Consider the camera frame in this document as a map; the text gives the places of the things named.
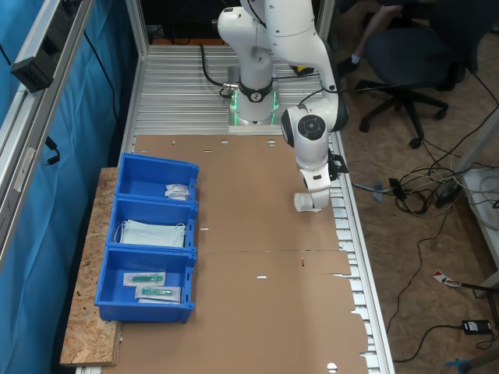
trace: white sticker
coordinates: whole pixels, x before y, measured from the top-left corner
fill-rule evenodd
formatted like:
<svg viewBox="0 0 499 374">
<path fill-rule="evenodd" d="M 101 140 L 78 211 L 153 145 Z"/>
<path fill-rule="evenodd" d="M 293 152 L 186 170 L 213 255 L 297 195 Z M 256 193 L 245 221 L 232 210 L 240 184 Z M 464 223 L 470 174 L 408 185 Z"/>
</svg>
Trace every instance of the white sticker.
<svg viewBox="0 0 499 374">
<path fill-rule="evenodd" d="M 454 282 L 451 278 L 446 277 L 440 271 L 436 271 L 434 274 L 434 278 L 442 284 L 445 284 L 449 287 L 461 287 L 461 282 Z"/>
<path fill-rule="evenodd" d="M 24 180 L 26 179 L 28 169 L 30 168 L 31 161 L 33 160 L 35 153 L 36 151 L 33 148 L 28 148 L 26 154 L 24 155 L 23 163 L 21 164 L 21 170 L 19 170 L 16 182 L 14 183 L 14 189 L 17 192 L 21 192 L 21 189 L 23 188 Z"/>
</svg>

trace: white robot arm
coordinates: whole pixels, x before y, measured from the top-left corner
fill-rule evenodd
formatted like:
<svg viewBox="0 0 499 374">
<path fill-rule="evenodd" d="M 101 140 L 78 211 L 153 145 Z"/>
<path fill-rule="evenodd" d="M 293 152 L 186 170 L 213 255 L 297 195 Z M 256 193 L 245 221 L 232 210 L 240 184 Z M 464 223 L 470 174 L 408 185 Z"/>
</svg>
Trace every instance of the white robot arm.
<svg viewBox="0 0 499 374">
<path fill-rule="evenodd" d="M 242 7 L 225 9 L 218 20 L 219 33 L 238 55 L 241 67 L 235 92 L 237 115 L 258 122 L 273 113 L 274 82 L 268 50 L 290 65 L 313 67 L 320 73 L 323 97 L 288 108 L 281 121 L 285 140 L 296 151 L 299 173 L 309 192 L 295 195 L 296 209 L 321 210 L 328 205 L 331 169 L 335 168 L 329 133 L 342 129 L 349 119 L 341 94 L 328 92 L 338 90 L 332 51 L 317 35 L 310 0 L 241 3 Z"/>
</svg>

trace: wooden board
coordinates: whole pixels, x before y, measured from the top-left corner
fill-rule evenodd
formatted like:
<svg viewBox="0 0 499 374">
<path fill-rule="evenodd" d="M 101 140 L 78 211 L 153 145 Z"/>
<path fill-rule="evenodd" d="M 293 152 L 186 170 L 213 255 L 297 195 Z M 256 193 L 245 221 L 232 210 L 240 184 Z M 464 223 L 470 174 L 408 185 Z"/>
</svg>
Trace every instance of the wooden board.
<svg viewBox="0 0 499 374">
<path fill-rule="evenodd" d="M 65 331 L 61 365 L 101 366 L 118 362 L 122 323 L 103 321 L 94 305 L 117 177 L 117 168 L 101 171 Z"/>
</svg>

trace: brown cardboard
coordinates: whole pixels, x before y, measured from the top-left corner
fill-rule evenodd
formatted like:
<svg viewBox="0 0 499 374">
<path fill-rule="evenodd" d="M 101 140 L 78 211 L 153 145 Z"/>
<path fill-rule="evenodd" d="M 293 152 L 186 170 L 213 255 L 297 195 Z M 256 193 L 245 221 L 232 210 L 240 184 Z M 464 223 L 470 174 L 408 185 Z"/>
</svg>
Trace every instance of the brown cardboard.
<svg viewBox="0 0 499 374">
<path fill-rule="evenodd" d="M 104 374 L 328 374 L 330 362 L 367 373 L 349 280 L 332 275 L 350 274 L 347 253 L 331 208 L 296 213 L 305 186 L 291 147 L 272 136 L 139 136 L 136 151 L 200 166 L 198 229 L 208 230 L 197 233 L 190 320 L 126 323 Z"/>
<path fill-rule="evenodd" d="M 138 136 L 135 149 L 200 166 L 199 252 L 338 250 L 330 207 L 296 213 L 306 188 L 280 136 Z"/>
<path fill-rule="evenodd" d="M 198 256 L 188 323 L 127 323 L 119 363 L 104 374 L 367 373 L 366 329 L 346 252 L 239 252 Z"/>
</svg>

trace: person's leg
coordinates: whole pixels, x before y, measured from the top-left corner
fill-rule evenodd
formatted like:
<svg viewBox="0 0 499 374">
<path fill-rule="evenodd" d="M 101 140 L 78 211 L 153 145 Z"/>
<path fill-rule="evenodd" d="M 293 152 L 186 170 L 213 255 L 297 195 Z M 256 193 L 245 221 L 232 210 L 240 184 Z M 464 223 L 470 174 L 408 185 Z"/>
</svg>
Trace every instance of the person's leg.
<svg viewBox="0 0 499 374">
<path fill-rule="evenodd" d="M 385 29 L 401 11 L 402 5 L 381 7 L 364 30 L 362 39 L 360 39 L 359 44 L 357 44 L 357 48 L 353 52 L 353 55 L 338 64 L 340 77 L 355 72 L 359 68 L 359 61 L 364 56 L 364 48 L 366 47 L 367 39 L 377 31 Z"/>
</svg>

